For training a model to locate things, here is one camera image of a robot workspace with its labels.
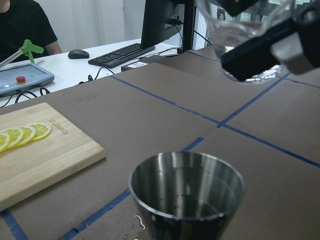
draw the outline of blue tape line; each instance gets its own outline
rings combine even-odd
[[[274,83],[274,85],[279,84],[279,83],[280,83],[284,78],[286,78],[288,75],[290,75],[290,73],[287,73],[285,76],[281,77],[277,82]],[[311,161],[311,160],[309,160],[309,159],[307,159],[307,158],[305,158],[305,157],[302,157],[302,156],[300,156],[300,155],[297,155],[297,154],[295,154],[295,153],[293,153],[293,152],[291,152],[291,151],[285,150],[285,149],[283,149],[283,148],[281,148],[281,147],[279,147],[279,146],[276,146],[276,145],[274,145],[274,144],[272,144],[272,143],[269,143],[269,142],[267,142],[267,141],[264,141],[264,140],[262,140],[262,139],[260,139],[260,138],[258,138],[258,137],[255,137],[255,136],[253,136],[253,135],[250,135],[250,134],[248,134],[248,133],[245,133],[245,132],[243,132],[243,131],[240,131],[240,130],[238,130],[238,129],[236,129],[236,128],[233,128],[233,127],[231,127],[231,126],[228,126],[228,125],[226,125],[226,124],[223,123],[223,122],[217,121],[217,120],[215,120],[215,119],[213,119],[213,118],[210,118],[210,117],[208,117],[208,116],[205,116],[205,115],[203,115],[203,114],[201,114],[201,113],[199,113],[199,112],[196,112],[196,111],[193,111],[193,110],[189,110],[189,109],[187,109],[187,108],[185,108],[185,107],[182,107],[182,106],[178,106],[178,105],[176,105],[173,101],[169,101],[169,100],[167,100],[167,99],[165,99],[165,98],[163,98],[163,97],[157,96],[157,95],[155,95],[154,93],[148,92],[148,91],[146,91],[146,90],[144,90],[144,89],[142,89],[142,88],[140,88],[140,87],[138,87],[138,86],[135,86],[135,85],[133,85],[133,84],[131,84],[131,83],[129,83],[129,82],[126,82],[126,81],[124,81],[124,80],[122,80],[122,79],[120,79],[120,78],[118,78],[118,77],[115,77],[115,76],[111,76],[111,77],[113,77],[114,79],[120,81],[121,83],[124,83],[124,84],[126,84],[126,85],[129,85],[129,86],[131,86],[131,87],[133,87],[133,88],[135,88],[135,89],[137,89],[137,90],[140,90],[140,91],[142,91],[142,92],[144,92],[144,93],[146,93],[146,94],[149,94],[149,95],[151,95],[151,96],[153,96],[153,97],[155,97],[155,98],[157,98],[157,99],[163,100],[163,101],[165,101],[165,102],[167,102],[167,103],[170,103],[170,104],[172,104],[172,105],[174,105],[174,106],[176,106],[176,107],[178,107],[178,108],[180,108],[180,109],[186,110],[186,111],[188,111],[189,113],[202,116],[204,119],[216,123],[216,124],[218,125],[218,127],[220,126],[220,127],[228,128],[229,130],[232,130],[232,131],[234,131],[234,132],[236,132],[236,133],[238,133],[238,134],[242,134],[243,136],[246,136],[246,137],[249,137],[249,138],[251,138],[251,139],[254,139],[254,140],[256,140],[256,141],[258,141],[258,142],[260,142],[260,143],[266,144],[266,145],[269,146],[269,147],[272,147],[272,148],[277,149],[277,150],[279,150],[279,151],[281,151],[281,152],[283,152],[283,153],[286,153],[286,154],[288,154],[288,155],[290,155],[290,156],[292,156],[292,157],[294,157],[294,158],[297,158],[297,159],[299,159],[299,160],[302,160],[302,161],[304,161],[304,162],[306,162],[306,163],[309,163],[309,164],[311,164],[311,165],[314,165],[314,166],[320,168],[320,164],[319,164],[319,163],[316,163],[316,162],[314,162],[314,161]]]
[[[184,149],[181,150],[181,152],[189,152],[191,149],[193,149],[195,146],[197,146],[199,143],[201,143],[205,138],[204,137],[198,137],[195,141],[193,141],[191,144],[186,146]]]
[[[189,113],[192,113],[192,114],[194,114],[194,115],[201,116],[201,117],[203,117],[204,119],[209,120],[209,121],[211,121],[211,122],[214,122],[214,123],[216,123],[216,124],[219,124],[219,123],[220,123],[219,121],[217,121],[217,120],[215,120],[215,119],[213,119],[213,118],[210,118],[210,117],[208,117],[208,116],[205,116],[205,115],[203,115],[203,114],[201,114],[201,113],[199,113],[199,112],[196,112],[196,111],[187,109],[187,108],[185,108],[185,107],[183,107],[183,106],[179,106],[179,105],[177,105],[174,101],[170,101],[170,100],[168,100],[168,99],[166,99],[166,98],[164,98],[164,97],[158,96],[158,95],[156,95],[156,94],[154,94],[154,93],[152,93],[152,92],[149,92],[149,91],[147,91],[147,90],[144,90],[143,88],[138,87],[138,86],[136,86],[136,85],[133,85],[133,84],[131,84],[131,83],[127,82],[127,81],[124,81],[124,80],[122,80],[122,79],[120,79],[120,78],[118,78],[118,77],[116,77],[116,76],[111,75],[110,77],[113,78],[113,79],[115,79],[115,80],[117,80],[117,81],[119,81],[119,82],[121,82],[121,83],[123,83],[123,84],[126,84],[126,85],[128,85],[128,86],[130,86],[130,87],[132,87],[132,88],[134,88],[134,89],[137,89],[137,90],[139,90],[139,91],[141,91],[141,92],[143,92],[143,93],[145,93],[145,94],[148,94],[148,95],[150,95],[150,96],[152,96],[152,97],[155,97],[155,98],[157,98],[157,99],[160,99],[160,100],[162,100],[162,101],[164,101],[164,102],[166,102],[166,103],[168,103],[168,104],[174,105],[174,106],[176,106],[176,107],[178,107],[178,108],[180,108],[180,109],[182,109],[182,110],[185,110],[185,111],[187,111],[187,112],[189,112]]]
[[[26,234],[18,225],[18,223],[15,220],[15,217],[11,214],[11,212],[8,209],[1,211],[0,215],[10,228],[11,234],[15,237],[16,240],[28,240]]]
[[[75,227],[71,229],[69,232],[67,232],[64,236],[60,237],[59,240],[70,240],[73,237],[75,237],[77,234],[82,232],[84,229],[86,229],[89,225],[94,223],[96,220],[98,220],[100,217],[102,217],[104,214],[109,212],[111,209],[113,209],[116,205],[121,203],[126,197],[130,195],[130,190],[127,188],[123,193],[121,193],[119,196],[117,196],[115,199],[113,199],[111,202],[109,202],[107,205],[102,207],[100,210],[95,212],[93,215],[88,217],[86,220],[84,220],[78,227]]]
[[[274,144],[272,144],[272,143],[270,143],[270,142],[267,142],[267,141],[265,141],[265,140],[262,140],[261,138],[258,138],[258,137],[256,137],[256,136],[253,136],[253,135],[251,135],[251,134],[249,134],[249,133],[246,133],[246,132],[244,132],[244,131],[241,131],[241,130],[236,129],[236,128],[234,128],[234,127],[232,127],[232,126],[229,126],[229,125],[223,125],[223,127],[227,128],[227,129],[229,129],[229,130],[232,130],[232,131],[234,131],[234,132],[236,132],[236,133],[238,133],[238,134],[241,134],[241,135],[243,135],[243,136],[246,136],[246,137],[248,137],[248,138],[250,138],[250,139],[253,139],[253,140],[255,140],[255,141],[259,142],[259,143],[265,144],[265,145],[267,145],[267,146],[269,146],[269,147],[271,147],[271,148],[273,148],[273,149],[279,150],[279,151],[281,151],[281,152],[283,152],[283,153],[285,153],[285,154],[288,154],[288,155],[290,155],[290,156],[292,156],[292,157],[294,157],[294,158],[296,158],[296,159],[302,160],[302,161],[304,161],[304,162],[306,162],[306,163],[308,163],[308,164],[311,164],[311,165],[313,165],[313,166],[316,166],[316,167],[320,168],[320,163],[311,161],[311,160],[309,160],[309,159],[307,159],[307,158],[305,158],[305,157],[303,157],[303,156],[300,156],[300,155],[295,154],[295,153],[293,153],[293,152],[291,152],[291,151],[285,150],[284,148],[281,148],[281,147],[279,147],[279,146],[277,146],[277,145],[274,145]]]
[[[257,101],[259,98],[261,98],[263,95],[265,95],[267,92],[269,92],[271,89],[273,89],[276,85],[281,83],[283,81],[284,77],[280,78],[278,81],[276,81],[274,84],[266,88],[264,91],[259,93],[257,96],[252,98],[249,102],[247,102],[245,105],[240,107],[237,111],[229,115],[226,119],[222,120],[221,124],[218,124],[218,128],[220,128],[222,125],[229,122],[231,119],[233,119],[235,116],[237,116],[239,113],[241,113],[243,110],[245,110],[247,107],[249,107],[251,104],[253,104],[255,101]]]
[[[291,81],[291,82],[294,82],[294,83],[297,83],[297,84],[302,84],[302,85],[306,85],[306,86],[309,86],[309,87],[320,89],[320,86],[312,85],[312,84],[309,84],[309,83],[296,81],[296,80],[291,80],[291,79],[287,79],[287,78],[285,80],[288,80],[288,81]]]

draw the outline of clear plastic cup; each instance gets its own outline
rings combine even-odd
[[[238,2],[255,3],[248,4],[249,7],[237,8]],[[240,44],[263,35],[270,27],[291,18],[295,2],[295,0],[197,0],[197,5],[206,20],[214,52],[220,59],[223,54]],[[264,59],[261,57],[252,61],[264,61]],[[275,65],[242,82],[262,83],[276,77],[281,70],[282,66]],[[222,71],[230,79],[238,81],[223,68]]]

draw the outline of white wall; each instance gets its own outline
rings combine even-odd
[[[35,0],[63,52],[141,38],[145,0]],[[180,46],[180,35],[165,43]]]
[[[125,41],[122,0],[36,0],[63,52]]]

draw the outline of black t-shirt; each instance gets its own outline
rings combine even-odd
[[[0,62],[17,52],[28,39],[33,45],[44,47],[57,37],[41,6],[33,0],[10,0],[7,12],[0,13]],[[32,53],[34,58],[47,56]],[[29,59],[24,55],[16,61]]]

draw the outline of stainless steel cup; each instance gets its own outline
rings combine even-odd
[[[245,194],[230,164],[203,153],[167,152],[139,164],[129,189],[155,240],[216,240]]]

